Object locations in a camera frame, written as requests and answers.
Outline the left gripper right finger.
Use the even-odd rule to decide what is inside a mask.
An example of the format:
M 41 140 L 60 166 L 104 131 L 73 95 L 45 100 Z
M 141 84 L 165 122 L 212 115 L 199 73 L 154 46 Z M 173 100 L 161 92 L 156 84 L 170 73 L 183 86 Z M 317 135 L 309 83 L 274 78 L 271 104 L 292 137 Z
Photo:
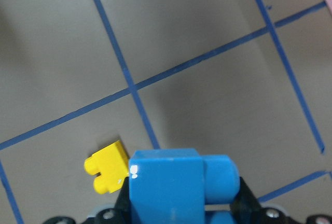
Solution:
M 245 180 L 240 177 L 240 188 L 230 212 L 239 224 L 300 224 L 299 221 L 275 207 L 263 207 Z

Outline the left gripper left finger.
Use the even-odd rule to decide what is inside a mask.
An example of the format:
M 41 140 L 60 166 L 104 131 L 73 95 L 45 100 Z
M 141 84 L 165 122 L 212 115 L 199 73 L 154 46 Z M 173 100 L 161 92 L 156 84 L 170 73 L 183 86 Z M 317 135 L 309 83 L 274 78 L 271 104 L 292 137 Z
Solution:
M 132 223 L 129 199 L 129 178 L 124 179 L 122 188 L 113 207 L 98 210 L 81 223 Z

